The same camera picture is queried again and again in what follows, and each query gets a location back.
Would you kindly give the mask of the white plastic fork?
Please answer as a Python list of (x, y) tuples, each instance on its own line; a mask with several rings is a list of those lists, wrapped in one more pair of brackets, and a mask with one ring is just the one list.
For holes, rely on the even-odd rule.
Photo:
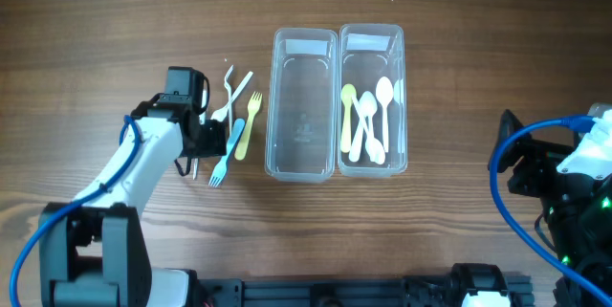
[(242, 79), (242, 81), (240, 82), (240, 84), (238, 85), (236, 90), (232, 93), (230, 101), (223, 108), (218, 109), (218, 110), (213, 112), (213, 114), (211, 116), (211, 118), (213, 120), (224, 121), (226, 119), (226, 117), (229, 115), (229, 113), (230, 113), (230, 111), (232, 109), (232, 104), (238, 99), (240, 94), (246, 88), (246, 86), (250, 82), (252, 76), (253, 76), (253, 71), (249, 71), (245, 75), (245, 77)]

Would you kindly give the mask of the light blue plastic fork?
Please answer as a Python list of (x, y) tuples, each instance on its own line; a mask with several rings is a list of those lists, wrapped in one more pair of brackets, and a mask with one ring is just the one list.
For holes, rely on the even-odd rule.
[(219, 163), (214, 167), (211, 177), (208, 181), (208, 185), (211, 187), (218, 187), (222, 184), (223, 180), (226, 177), (228, 171), (228, 161), (230, 159), (230, 155), (232, 154), (235, 146), (237, 145), (243, 130), (245, 128), (246, 122), (244, 119), (237, 119), (231, 132), (229, 134), (229, 139), (226, 144), (226, 154), (220, 159)]

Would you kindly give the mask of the yellow plastic fork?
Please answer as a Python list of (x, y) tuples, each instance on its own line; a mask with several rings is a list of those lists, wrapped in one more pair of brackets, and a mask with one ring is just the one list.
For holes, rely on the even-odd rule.
[(251, 137), (252, 124), (255, 116), (259, 112), (261, 108), (263, 95), (260, 92), (254, 92), (248, 103), (248, 118), (246, 121), (246, 125), (241, 135), (240, 141), (236, 147), (234, 157), (237, 161), (242, 161), (245, 159), (248, 148), (249, 141)]

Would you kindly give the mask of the yellow plastic spoon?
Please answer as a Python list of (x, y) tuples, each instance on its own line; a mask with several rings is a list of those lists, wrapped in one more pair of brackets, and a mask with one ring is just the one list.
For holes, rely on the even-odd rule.
[(351, 148), (351, 107), (353, 97), (356, 95), (357, 90), (353, 84), (345, 84), (340, 91), (340, 99), (344, 110), (340, 134), (340, 151), (342, 153), (348, 153)]

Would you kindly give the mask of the white spoon bowl down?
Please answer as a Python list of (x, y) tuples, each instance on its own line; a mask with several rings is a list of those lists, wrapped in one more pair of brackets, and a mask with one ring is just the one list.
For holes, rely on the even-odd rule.
[(383, 164), (384, 163), (384, 150), (383, 150), (383, 145), (382, 143), (376, 139), (371, 133), (370, 133), (370, 128), (367, 125), (367, 121), (366, 118), (363, 114), (363, 112), (361, 111), (361, 105), (360, 102), (357, 100), (356, 97), (352, 97), (353, 100), (353, 105), (356, 109), (356, 112), (358, 114), (358, 117), (360, 119), (360, 126), (363, 128), (364, 132), (365, 132), (365, 136), (366, 136), (366, 140), (365, 140), (365, 150), (370, 158), (371, 162), (374, 162), (376, 164)]

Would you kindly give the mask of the white spoon thin handle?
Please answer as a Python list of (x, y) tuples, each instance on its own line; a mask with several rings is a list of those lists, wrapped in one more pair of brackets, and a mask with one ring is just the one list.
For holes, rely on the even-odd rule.
[(376, 157), (376, 151), (372, 149), (373, 135), (372, 125), (370, 124), (371, 112), (377, 111), (376, 101), (371, 92), (366, 91), (362, 94), (359, 100), (354, 99), (353, 105), (358, 113), (359, 123), (355, 137), (351, 143), (349, 151), (349, 160), (357, 162), (361, 157), (362, 146), (365, 144), (366, 150), (373, 153)]

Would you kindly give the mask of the white spoon wide handle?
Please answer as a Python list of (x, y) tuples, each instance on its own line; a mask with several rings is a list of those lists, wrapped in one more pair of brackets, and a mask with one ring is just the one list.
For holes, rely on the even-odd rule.
[(382, 145), (385, 152), (389, 151), (389, 121), (388, 105), (393, 99), (393, 85), (388, 77), (381, 77), (375, 91), (376, 99), (382, 107)]

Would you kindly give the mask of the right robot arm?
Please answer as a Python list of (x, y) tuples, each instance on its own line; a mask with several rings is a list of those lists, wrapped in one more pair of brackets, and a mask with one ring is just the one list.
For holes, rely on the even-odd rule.
[[(499, 174), (510, 169), (508, 190), (540, 201), (535, 236), (505, 206)], [(557, 306), (611, 303), (611, 107), (595, 103), (585, 115), (529, 125), (506, 110), (488, 164), (490, 190), (501, 217), (561, 277)]]

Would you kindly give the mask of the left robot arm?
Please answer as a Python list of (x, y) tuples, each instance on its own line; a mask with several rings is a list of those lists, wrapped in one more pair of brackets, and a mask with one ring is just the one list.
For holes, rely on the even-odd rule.
[(165, 171), (185, 158), (223, 156), (226, 127), (201, 121), (206, 76), (172, 66), (165, 88), (126, 118), (120, 145), (70, 203), (39, 218), (41, 302), (45, 306), (198, 306), (192, 270), (150, 264), (140, 217)]

